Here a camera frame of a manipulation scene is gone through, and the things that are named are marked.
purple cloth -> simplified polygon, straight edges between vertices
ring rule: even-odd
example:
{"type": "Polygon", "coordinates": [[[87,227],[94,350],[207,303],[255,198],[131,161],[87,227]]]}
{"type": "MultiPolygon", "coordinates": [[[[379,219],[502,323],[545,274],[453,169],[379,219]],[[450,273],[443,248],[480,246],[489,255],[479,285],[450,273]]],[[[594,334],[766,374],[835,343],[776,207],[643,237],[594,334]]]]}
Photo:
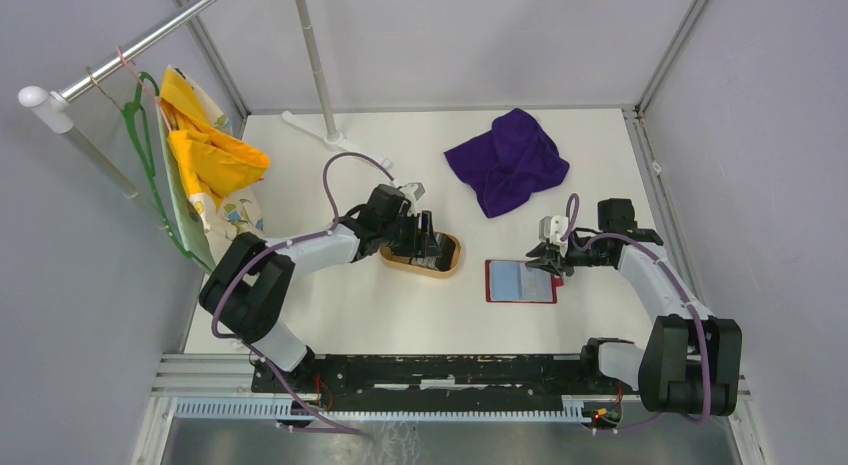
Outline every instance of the purple cloth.
{"type": "Polygon", "coordinates": [[[445,152],[456,176],[471,185],[488,218],[526,202],[533,192],[562,183],[568,162],[533,117],[516,108],[492,130],[445,152]]]}

white end cap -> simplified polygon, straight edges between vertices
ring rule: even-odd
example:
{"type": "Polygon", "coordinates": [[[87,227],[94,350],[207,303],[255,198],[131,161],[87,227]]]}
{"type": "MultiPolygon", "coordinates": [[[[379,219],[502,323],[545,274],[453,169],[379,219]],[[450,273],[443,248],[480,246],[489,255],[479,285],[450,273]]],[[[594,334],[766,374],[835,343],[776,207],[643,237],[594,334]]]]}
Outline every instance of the white end cap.
{"type": "Polygon", "coordinates": [[[25,87],[18,92],[18,102],[32,110],[54,133],[65,133],[74,128],[74,122],[64,113],[67,102],[56,96],[58,94],[48,93],[41,87],[25,87]]]}

white table surface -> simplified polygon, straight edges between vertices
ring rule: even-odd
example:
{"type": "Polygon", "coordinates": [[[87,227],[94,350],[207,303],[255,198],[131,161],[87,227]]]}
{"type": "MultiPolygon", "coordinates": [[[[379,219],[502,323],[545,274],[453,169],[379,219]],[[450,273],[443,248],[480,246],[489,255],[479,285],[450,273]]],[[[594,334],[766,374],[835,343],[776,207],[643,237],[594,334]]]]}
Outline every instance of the white table surface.
{"type": "MultiPolygon", "coordinates": [[[[462,242],[459,270],[446,280],[393,270],[377,256],[324,269],[293,283],[282,320],[316,353],[487,354],[574,353],[591,337],[620,337],[644,346],[648,316],[629,283],[612,268],[577,269],[556,304],[487,303],[484,261],[522,259],[538,244],[538,222],[564,214],[571,192],[581,198],[577,224],[597,226],[596,203],[630,198],[641,227],[654,227],[620,110],[536,110],[530,113],[571,163],[562,185],[534,194],[494,219],[456,178],[442,152],[491,128],[503,111],[339,114],[346,137],[391,158],[403,181],[421,181],[420,201],[437,230],[462,242]]],[[[306,118],[321,121],[320,115],[306,118]]],[[[268,237],[314,231],[332,218],[321,170],[332,152],[278,115],[251,116],[244,138],[271,157],[254,191],[268,237]]],[[[383,175],[356,159],[330,170],[340,213],[367,200],[383,175]]],[[[186,353],[243,353],[209,331],[198,309],[186,353]]]]}

gray wall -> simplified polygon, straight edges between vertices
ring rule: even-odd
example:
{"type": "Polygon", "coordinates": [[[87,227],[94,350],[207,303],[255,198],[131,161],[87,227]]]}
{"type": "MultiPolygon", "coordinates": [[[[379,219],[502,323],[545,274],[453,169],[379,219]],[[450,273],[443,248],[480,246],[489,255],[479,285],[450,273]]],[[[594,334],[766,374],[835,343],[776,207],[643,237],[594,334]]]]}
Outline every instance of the gray wall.
{"type": "MultiPolygon", "coordinates": [[[[692,0],[307,0],[339,107],[639,99],[692,0]]],[[[253,109],[318,107],[294,0],[205,20],[253,109]]]]}
{"type": "MultiPolygon", "coordinates": [[[[170,0],[0,0],[4,464],[125,463],[159,356],[178,344],[198,269],[16,98],[26,85],[61,88],[82,77],[172,9],[170,0]]],[[[187,31],[138,65],[161,76],[169,62],[222,100],[187,31]]],[[[124,71],[107,87],[122,101],[134,88],[124,71]]],[[[93,91],[72,110],[144,185],[111,103],[93,91]]]]}
{"type": "Polygon", "coordinates": [[[648,110],[776,463],[846,463],[848,0],[712,0],[648,110]]]}

yellow garment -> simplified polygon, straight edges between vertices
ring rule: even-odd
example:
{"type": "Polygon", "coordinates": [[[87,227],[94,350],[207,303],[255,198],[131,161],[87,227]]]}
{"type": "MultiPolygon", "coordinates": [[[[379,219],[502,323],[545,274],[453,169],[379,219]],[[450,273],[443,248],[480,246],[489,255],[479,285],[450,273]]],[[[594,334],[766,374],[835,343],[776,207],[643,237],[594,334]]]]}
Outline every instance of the yellow garment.
{"type": "Polygon", "coordinates": [[[271,165],[261,150],[216,129],[191,85],[171,68],[165,71],[160,98],[165,115],[176,125],[168,143],[187,197],[206,193],[220,206],[224,197],[258,180],[271,165]]]}

